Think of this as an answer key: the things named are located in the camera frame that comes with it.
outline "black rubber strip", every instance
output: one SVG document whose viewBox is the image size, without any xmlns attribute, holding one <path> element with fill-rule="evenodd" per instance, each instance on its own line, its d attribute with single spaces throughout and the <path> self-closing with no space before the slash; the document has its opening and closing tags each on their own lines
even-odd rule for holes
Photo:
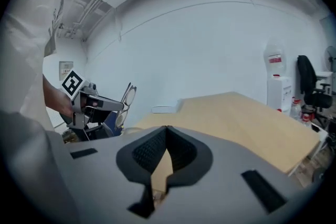
<svg viewBox="0 0 336 224">
<path fill-rule="evenodd" d="M 75 151 L 75 152 L 71 152 L 71 156 L 73 159 L 77 159 L 77 158 L 82 158 L 88 155 L 91 155 L 93 153 L 96 153 L 98 151 L 96 151 L 94 148 L 88 148 L 86 150 L 82 150 L 82 151 Z"/>
<path fill-rule="evenodd" d="M 173 174 L 166 179 L 167 192 L 172 187 L 196 184 L 212 166 L 210 148 L 172 126 L 167 127 L 166 147 L 173 166 Z"/>
<path fill-rule="evenodd" d="M 255 170 L 242 173 L 242 177 L 268 213 L 286 203 L 286 200 Z"/>
</svg>

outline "floor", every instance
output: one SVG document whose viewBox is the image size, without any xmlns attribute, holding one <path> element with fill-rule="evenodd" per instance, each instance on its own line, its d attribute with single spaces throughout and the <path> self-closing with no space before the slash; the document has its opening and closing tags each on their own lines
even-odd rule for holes
<svg viewBox="0 0 336 224">
<path fill-rule="evenodd" d="M 332 115 L 336 117 L 336 96 L 333 96 L 333 105 L 329 109 L 324 109 L 325 116 Z M 315 169 L 323 167 L 327 168 L 332 161 L 332 153 L 328 147 L 321 150 L 312 160 L 305 158 L 298 169 L 290 176 L 302 188 L 307 187 L 312 183 L 312 175 Z"/>
</svg>

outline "person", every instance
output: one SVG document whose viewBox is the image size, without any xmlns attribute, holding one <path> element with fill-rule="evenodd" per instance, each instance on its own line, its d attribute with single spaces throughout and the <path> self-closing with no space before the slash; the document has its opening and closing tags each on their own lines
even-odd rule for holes
<svg viewBox="0 0 336 224">
<path fill-rule="evenodd" d="M 70 99 L 43 76 L 43 58 L 55 50 L 62 0 L 11 0 L 0 22 L 0 109 L 37 120 L 53 131 L 46 106 L 72 117 Z"/>
</svg>

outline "wooden table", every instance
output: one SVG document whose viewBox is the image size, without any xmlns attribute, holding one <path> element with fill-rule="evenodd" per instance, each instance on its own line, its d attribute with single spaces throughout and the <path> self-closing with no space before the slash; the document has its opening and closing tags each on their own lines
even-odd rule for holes
<svg viewBox="0 0 336 224">
<path fill-rule="evenodd" d="M 172 125 L 236 142 L 289 173 L 318 144 L 313 130 L 279 111 L 235 92 L 185 99 L 179 112 L 149 114 L 136 127 Z M 154 189 L 165 191 L 173 173 L 168 152 L 152 175 Z"/>
</svg>

